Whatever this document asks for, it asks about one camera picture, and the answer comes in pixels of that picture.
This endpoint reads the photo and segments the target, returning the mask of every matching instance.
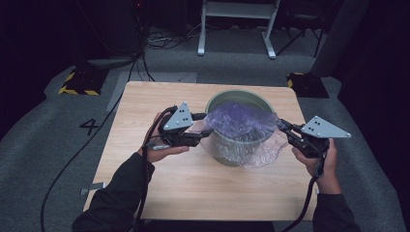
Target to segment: person's left hand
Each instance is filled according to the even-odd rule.
[[[160,117],[160,115],[161,115],[160,113],[157,114],[156,118],[154,119],[154,122]],[[153,138],[151,138],[151,140],[161,141],[161,138],[159,137],[160,133],[158,132],[158,126],[160,125],[160,123],[161,123],[161,121],[158,122],[156,128],[154,129],[154,132],[152,134]],[[151,127],[148,129],[148,131],[145,135],[144,144],[147,141],[147,139],[150,139],[150,138],[148,138],[148,133],[151,130]],[[147,160],[149,162],[156,162],[156,161],[160,161],[160,160],[164,159],[165,157],[167,157],[169,155],[178,155],[178,154],[187,152],[189,150],[190,150],[190,147],[187,147],[187,146],[184,146],[184,147],[170,147],[170,148],[165,148],[165,149],[161,149],[161,150],[148,149]],[[138,154],[142,156],[142,147],[138,150]]]

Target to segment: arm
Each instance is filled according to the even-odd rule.
[[[155,129],[153,136],[158,134],[158,129]],[[169,155],[187,152],[189,149],[189,147],[172,147],[158,151],[148,150],[149,180],[151,180],[155,169],[152,162],[162,160]],[[106,188],[96,191],[89,209],[73,222],[72,230],[74,232],[128,231],[131,228],[133,215],[143,193],[143,158],[141,154],[142,147],[138,153],[134,153],[121,164]]]
[[[317,159],[307,159],[296,148],[292,148],[292,152],[296,159],[307,167],[307,172],[313,176]],[[336,169],[337,149],[331,138],[323,176],[316,181],[320,193],[317,196],[317,206],[313,215],[313,231],[361,231],[341,193]]]

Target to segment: sleeve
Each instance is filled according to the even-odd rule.
[[[317,206],[313,214],[314,232],[358,232],[361,231],[343,194],[317,195]]]
[[[127,231],[143,191],[142,156],[134,153],[117,169],[109,185],[97,190],[90,207],[72,225],[79,231]],[[149,163],[149,180],[154,165]]]

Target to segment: table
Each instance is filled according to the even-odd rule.
[[[266,32],[262,32],[262,39],[268,51],[269,58],[275,59],[274,48],[270,41],[272,27],[279,8],[280,0],[275,0],[272,4],[252,4],[252,3],[231,3],[231,2],[213,2],[203,0],[201,13],[201,35],[197,54],[205,54],[206,39],[206,17],[207,16],[225,16],[225,17],[245,17],[245,18],[262,18],[269,19]]]
[[[244,89],[267,100],[280,118],[304,123],[295,93],[285,87],[129,82],[121,99],[94,183],[109,183],[119,165],[141,146],[158,112],[187,101],[204,112],[209,99],[224,90]],[[201,145],[154,163],[142,218],[209,220],[294,220],[302,210],[310,179],[286,146],[276,162],[257,168],[228,167]],[[90,192],[84,210],[94,192]],[[316,196],[305,219],[312,219]]]

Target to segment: clear plastic film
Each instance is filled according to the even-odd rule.
[[[275,162],[287,145],[285,135],[278,129],[278,115],[264,109],[235,101],[219,105],[192,130],[214,129],[201,139],[204,150],[228,166],[246,168]]]

